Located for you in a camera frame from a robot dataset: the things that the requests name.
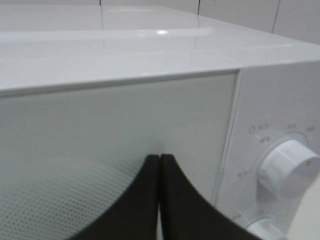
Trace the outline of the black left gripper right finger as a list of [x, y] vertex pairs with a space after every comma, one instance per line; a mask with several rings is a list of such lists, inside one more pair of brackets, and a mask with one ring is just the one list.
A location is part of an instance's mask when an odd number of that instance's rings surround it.
[[194, 188], [172, 154], [160, 157], [160, 219], [165, 240], [256, 240]]

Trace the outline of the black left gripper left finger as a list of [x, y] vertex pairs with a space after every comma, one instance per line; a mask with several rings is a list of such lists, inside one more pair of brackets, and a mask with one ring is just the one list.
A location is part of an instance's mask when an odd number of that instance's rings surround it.
[[160, 157], [148, 155], [137, 176], [95, 221], [73, 240], [155, 240], [158, 221]]

